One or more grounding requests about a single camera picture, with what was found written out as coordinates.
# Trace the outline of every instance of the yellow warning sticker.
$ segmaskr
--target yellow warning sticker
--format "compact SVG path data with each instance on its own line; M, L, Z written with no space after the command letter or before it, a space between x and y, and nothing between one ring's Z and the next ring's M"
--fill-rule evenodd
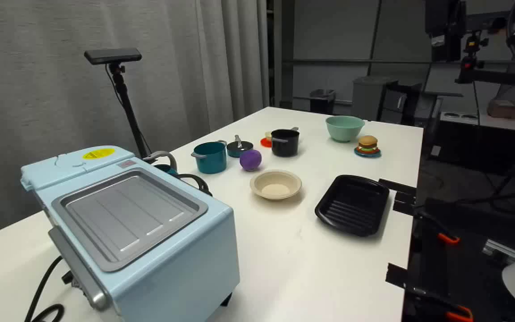
M100 159L101 157L108 157L114 153L114 149L96 149L82 156L83 159L92 160Z

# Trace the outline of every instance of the purple ball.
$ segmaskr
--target purple ball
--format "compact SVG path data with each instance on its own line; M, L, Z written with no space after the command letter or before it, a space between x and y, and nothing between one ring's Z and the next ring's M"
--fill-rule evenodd
M245 171L254 171L262 162L262 154L255 149L248 150L240 155L240 164Z

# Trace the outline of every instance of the white table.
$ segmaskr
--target white table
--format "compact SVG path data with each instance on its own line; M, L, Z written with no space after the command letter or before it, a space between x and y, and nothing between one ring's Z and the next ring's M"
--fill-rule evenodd
M376 136L383 155L365 159L352 152L355 142L329 138L325 117L268 107L172 151L180 173L200 175L214 197L235 212L241 282L229 306L218 308L210 320L400 321L403 291L384 279L388 263L407 265L413 218L392 210L395 192L389 196L380 231L368 238L335 232L313 210L340 174L416 186L422 129L367 122L361 135ZM264 132L293 126L301 133L296 157L276 157L259 144ZM253 195L249 180L255 173L243 171L231 157L226 171L199 173L190 156L194 146L232 141L234 134L253 142L262 153L262 169L297 174L303 182L300 194L281 202ZM59 255L47 236L49 228L43 212L38 212L0 230L0 321L24 318L43 273ZM55 269L35 314L59 302L66 307L64 322L100 321L80 291L61 282L67 270L64 262Z

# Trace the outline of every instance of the toy burger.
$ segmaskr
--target toy burger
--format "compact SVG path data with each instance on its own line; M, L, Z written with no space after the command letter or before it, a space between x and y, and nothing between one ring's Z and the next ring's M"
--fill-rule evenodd
M380 157L380 149L376 147L376 137L366 135L359 138L359 145L355 148L355 154L361 157Z

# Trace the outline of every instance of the light blue toaster oven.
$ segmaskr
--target light blue toaster oven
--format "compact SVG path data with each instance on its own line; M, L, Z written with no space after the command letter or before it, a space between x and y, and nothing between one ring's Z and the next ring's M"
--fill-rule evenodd
M21 172L104 322L202 322L239 283L233 210L133 153L93 147Z

